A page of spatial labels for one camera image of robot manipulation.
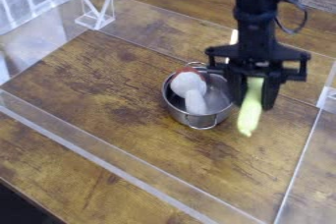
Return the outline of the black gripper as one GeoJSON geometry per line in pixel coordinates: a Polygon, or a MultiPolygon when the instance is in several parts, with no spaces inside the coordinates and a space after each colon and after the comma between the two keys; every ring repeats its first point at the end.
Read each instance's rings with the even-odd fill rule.
{"type": "Polygon", "coordinates": [[[264,80],[261,106],[275,106],[281,83],[304,82],[307,79],[307,52],[284,46],[276,39],[275,22],[237,22],[237,41],[212,46],[205,50],[208,69],[228,78],[233,103],[240,106],[247,92],[247,79],[264,80]]]}

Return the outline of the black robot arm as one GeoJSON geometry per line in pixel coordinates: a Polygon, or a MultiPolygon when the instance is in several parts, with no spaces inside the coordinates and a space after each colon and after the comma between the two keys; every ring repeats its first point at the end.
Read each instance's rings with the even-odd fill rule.
{"type": "Polygon", "coordinates": [[[285,47],[276,39],[283,28],[277,15],[279,3],[297,4],[297,0],[235,0],[233,18],[237,21],[237,42],[209,47],[208,70],[221,74],[235,104],[247,96],[248,79],[260,78],[261,107],[273,108],[281,84],[307,79],[307,62],[311,55],[285,47]]]}

